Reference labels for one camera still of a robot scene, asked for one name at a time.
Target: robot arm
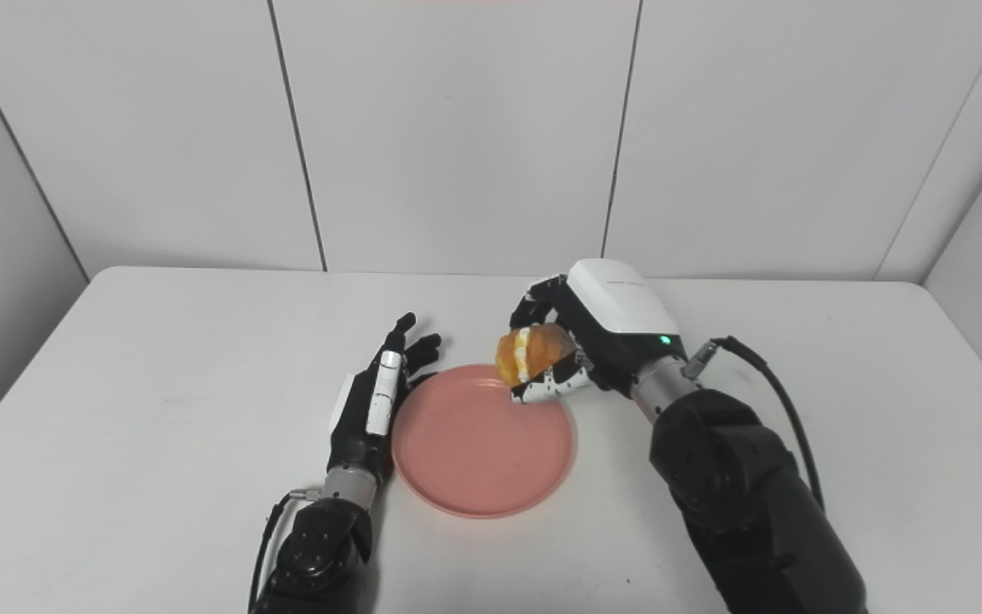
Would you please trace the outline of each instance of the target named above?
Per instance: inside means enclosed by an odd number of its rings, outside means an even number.
[[[356,614],[373,552],[373,499],[390,474],[394,408],[429,374],[442,338],[432,334],[405,350],[416,317],[406,314],[385,338],[369,367],[357,374],[332,431],[332,453],[320,493],[295,490],[275,506],[264,531],[249,598],[250,614]],[[311,504],[297,512],[276,556],[275,569],[257,597],[262,558],[290,498]]]
[[[515,387],[514,400],[560,397],[589,380],[634,400],[654,425],[650,463],[731,613],[865,612],[858,569],[799,478],[794,456],[747,404],[697,380],[725,346],[768,374],[786,407],[763,359],[733,338],[713,339],[687,357],[677,323],[622,262],[581,260],[567,275],[534,284],[511,327],[542,323],[553,310],[578,351]]]

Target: panel seam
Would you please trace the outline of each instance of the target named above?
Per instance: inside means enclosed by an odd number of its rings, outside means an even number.
[[[309,164],[305,162],[305,147],[301,140],[301,128],[297,123],[297,109],[293,104],[293,92],[290,90],[290,74],[287,71],[286,52],[283,50],[283,38],[280,35],[280,23],[275,15],[275,1],[268,0],[268,13],[272,20],[272,31],[275,34],[275,50],[280,58],[280,70],[283,73],[283,87],[286,90],[287,106],[290,108],[290,125],[293,128],[293,140],[297,144],[297,160],[301,163],[301,176],[305,183],[305,198],[309,200],[309,213],[313,218],[313,234],[316,237],[316,251],[321,257],[321,269],[328,270],[328,261],[324,258],[324,240],[321,238],[321,223],[316,216],[316,202],[313,200],[313,187],[309,182]]]
[[[950,121],[950,128],[946,129],[946,133],[942,137],[942,142],[939,143],[938,150],[934,152],[934,156],[931,158],[931,164],[927,167],[927,172],[923,174],[923,180],[919,183],[919,189],[916,190],[916,194],[913,195],[911,202],[908,204],[908,211],[905,211],[903,220],[901,220],[900,225],[897,226],[896,233],[893,233],[892,240],[889,241],[889,245],[885,248],[884,255],[881,256],[880,263],[877,264],[877,270],[874,271],[874,275],[870,277],[871,280],[877,280],[878,276],[881,276],[881,269],[885,267],[885,262],[889,259],[889,253],[892,253],[892,249],[896,246],[897,239],[900,237],[900,234],[904,232],[904,226],[908,224],[908,220],[911,218],[911,213],[916,208],[916,202],[919,202],[919,197],[923,194],[923,189],[927,186],[927,180],[931,178],[931,172],[934,171],[934,167],[939,163],[939,157],[942,156],[942,152],[944,148],[946,148],[946,143],[950,142],[950,136],[952,136],[952,133],[954,133],[954,128],[957,127],[957,121],[960,119],[962,114],[965,113],[965,107],[968,105],[969,98],[972,97],[972,92],[975,91],[975,86],[977,86],[979,82],[979,77],[982,77],[982,62],[979,63],[979,69],[975,73],[975,77],[972,78],[972,83],[970,83],[968,90],[965,93],[965,97],[962,98],[962,104],[960,104],[959,108],[957,108],[957,113],[955,113],[954,119]],[[962,217],[968,212],[972,202],[974,202],[978,194],[979,192],[977,194],[970,194],[970,202],[963,207]],[[927,277],[927,271],[921,273],[920,277],[925,279],[925,277]]]
[[[620,174],[620,151],[623,149],[624,124],[627,123],[627,101],[631,98],[631,80],[635,73],[635,51],[638,50],[639,24],[643,20],[643,0],[638,0],[638,11],[635,12],[635,33],[631,40],[631,59],[627,62],[627,84],[624,85],[624,104],[620,110],[620,131],[616,133],[616,156],[612,160],[612,183],[609,186],[609,206],[604,213],[604,232],[601,235],[601,258],[604,249],[609,244],[609,225],[612,223],[612,202],[616,198],[616,179]]]
[[[63,239],[63,245],[66,245],[66,249],[70,252],[71,259],[74,260],[74,264],[78,267],[78,272],[82,273],[82,279],[85,280],[86,284],[90,283],[90,273],[86,272],[85,267],[82,265],[82,260],[78,257],[78,250],[74,249],[74,245],[71,243],[70,237],[66,236],[66,230],[63,229],[62,222],[59,221],[59,215],[55,213],[54,207],[51,206],[51,201],[48,200],[47,192],[43,191],[43,186],[40,185],[40,180],[36,177],[36,172],[32,170],[32,164],[28,160],[28,156],[25,155],[25,151],[20,146],[20,141],[17,141],[17,135],[14,133],[13,128],[10,125],[10,121],[7,120],[7,116],[3,112],[3,105],[0,105],[0,121],[3,122],[3,128],[7,131],[7,136],[10,137],[10,142],[13,144],[14,150],[17,152],[17,156],[20,157],[20,162],[25,167],[25,171],[28,177],[32,180],[32,185],[36,187],[36,192],[40,197],[40,202],[43,202],[44,210],[47,210],[48,215],[51,217],[51,222],[55,225],[55,230],[58,230],[59,236]]]

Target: pink plate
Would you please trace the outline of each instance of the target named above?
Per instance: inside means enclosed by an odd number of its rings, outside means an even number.
[[[570,468],[574,436],[563,405],[511,403],[494,366],[426,380],[393,426],[397,473],[430,505],[501,518],[543,501]]]

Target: white table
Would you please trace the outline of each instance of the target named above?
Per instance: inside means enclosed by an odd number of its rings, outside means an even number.
[[[110,269],[0,404],[0,611],[240,613],[270,506],[323,478],[326,424],[405,310],[488,362],[519,277]],[[655,281],[690,347],[736,334],[806,423],[874,614],[982,611],[982,364],[922,288]],[[794,444],[771,389],[707,384]],[[491,521],[387,487],[377,613],[724,607],[646,460],[650,425],[568,400],[577,458],[548,501]]]

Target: black cable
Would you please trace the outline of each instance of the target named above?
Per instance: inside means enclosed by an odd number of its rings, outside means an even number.
[[[798,439],[798,447],[802,452],[802,463],[806,466],[806,476],[810,479],[810,490],[813,490],[813,498],[816,499],[817,504],[821,506],[821,512],[823,512],[825,510],[825,496],[821,492],[821,478],[817,476],[817,464],[813,461],[813,450],[810,448],[810,439],[806,436],[806,429],[802,427],[802,419],[798,417],[798,412],[794,409],[794,401],[790,400],[790,394],[787,394],[787,389],[783,388],[783,384],[781,384],[775,373],[772,372],[771,367],[767,365],[767,361],[761,358],[760,354],[754,352],[752,347],[748,347],[739,341],[739,339],[733,337],[733,335],[724,339],[712,339],[712,342],[721,347],[721,349],[727,350],[729,353],[741,358],[742,361],[748,362],[756,370],[759,370],[760,374],[763,374],[764,379],[767,379],[768,384],[771,384],[772,390],[775,390],[775,393],[779,396],[779,402],[783,404],[783,409],[786,409],[790,426],[794,428],[794,438]]]
[[[283,512],[286,510],[288,502],[290,502],[290,493],[283,495],[280,502],[275,504],[275,507],[272,508],[272,514],[268,517],[268,524],[264,525],[264,536],[260,541],[260,552],[257,553],[257,567],[252,571],[249,614],[252,614],[253,607],[257,605],[257,595],[260,594],[260,572],[264,568],[264,555],[268,554],[268,544],[272,543],[272,534],[275,533],[275,527],[280,523],[280,518],[283,518]]]

